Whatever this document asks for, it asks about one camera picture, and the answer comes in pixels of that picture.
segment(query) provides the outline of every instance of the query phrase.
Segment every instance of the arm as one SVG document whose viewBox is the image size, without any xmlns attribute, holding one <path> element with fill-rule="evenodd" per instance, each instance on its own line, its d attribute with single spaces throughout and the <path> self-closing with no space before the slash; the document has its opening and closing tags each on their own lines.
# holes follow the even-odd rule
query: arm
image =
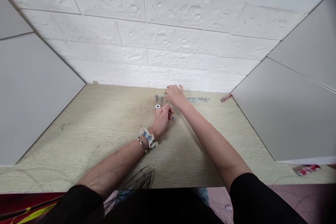
<svg viewBox="0 0 336 224">
<path fill-rule="evenodd" d="M 187 101 L 180 85 L 168 86 L 167 99 L 177 107 L 194 130 L 206 154 L 215 165 L 227 191 L 235 178 L 252 173 L 247 164 L 229 142 Z"/>
<path fill-rule="evenodd" d="M 166 129 L 173 113 L 175 113 L 174 110 L 168 104 L 155 111 L 153 126 L 148 129 L 149 133 L 154 135 L 155 140 Z M 140 138 L 148 149 L 147 139 L 144 136 L 140 136 Z M 77 182 L 77 185 L 84 185 L 92 189 L 105 200 L 144 153 L 143 147 L 135 139 L 93 167 Z"/>
</svg>

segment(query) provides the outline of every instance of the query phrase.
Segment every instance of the tabletop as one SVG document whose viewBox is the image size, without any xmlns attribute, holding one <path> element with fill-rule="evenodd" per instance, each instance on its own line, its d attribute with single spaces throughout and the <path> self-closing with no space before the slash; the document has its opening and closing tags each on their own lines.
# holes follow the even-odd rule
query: tabletop
<svg viewBox="0 0 336 224">
<path fill-rule="evenodd" d="M 162 89 L 87 84 L 12 167 L 0 167 L 0 193 L 64 192 L 114 151 L 134 140 L 141 127 L 150 126 Z M 273 184 L 334 183 L 328 166 L 300 177 L 292 166 L 275 162 L 234 99 L 224 94 L 185 91 L 207 97 L 195 108 L 230 142 L 259 179 Z M 152 188 L 223 186 L 216 170 L 181 112 L 125 178 L 145 166 L 155 168 Z"/>
</svg>

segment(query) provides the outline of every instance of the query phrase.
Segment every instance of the white brick wall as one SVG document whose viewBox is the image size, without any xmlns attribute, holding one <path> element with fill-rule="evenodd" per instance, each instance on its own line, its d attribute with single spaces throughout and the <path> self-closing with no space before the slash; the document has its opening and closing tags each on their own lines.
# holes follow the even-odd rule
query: white brick wall
<svg viewBox="0 0 336 224">
<path fill-rule="evenodd" d="M 231 92 L 305 17 L 228 0 L 13 0 L 87 83 Z"/>
</svg>

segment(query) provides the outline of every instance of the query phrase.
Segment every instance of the bracelet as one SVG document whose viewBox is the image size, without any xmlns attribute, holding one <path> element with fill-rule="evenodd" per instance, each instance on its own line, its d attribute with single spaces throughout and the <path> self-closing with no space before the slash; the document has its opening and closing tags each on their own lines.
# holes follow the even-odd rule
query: bracelet
<svg viewBox="0 0 336 224">
<path fill-rule="evenodd" d="M 145 153 L 148 154 L 148 150 L 146 150 L 146 146 L 145 144 L 142 142 L 140 137 L 137 137 L 137 140 L 140 142 L 141 146 L 143 147 L 143 149 L 145 150 Z"/>
</svg>

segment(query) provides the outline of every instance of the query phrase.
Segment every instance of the red can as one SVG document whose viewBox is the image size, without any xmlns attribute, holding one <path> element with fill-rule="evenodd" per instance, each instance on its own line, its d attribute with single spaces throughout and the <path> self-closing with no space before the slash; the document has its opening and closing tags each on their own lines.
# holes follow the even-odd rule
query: red can
<svg viewBox="0 0 336 224">
<path fill-rule="evenodd" d="M 319 169 L 321 169 L 320 166 L 318 166 L 316 164 L 312 164 L 312 165 L 304 166 L 304 167 L 300 168 L 299 170 L 296 170 L 295 173 L 299 176 L 304 176 L 304 175 L 307 175 L 309 173 L 313 173 L 313 172 L 315 172 Z"/>
</svg>

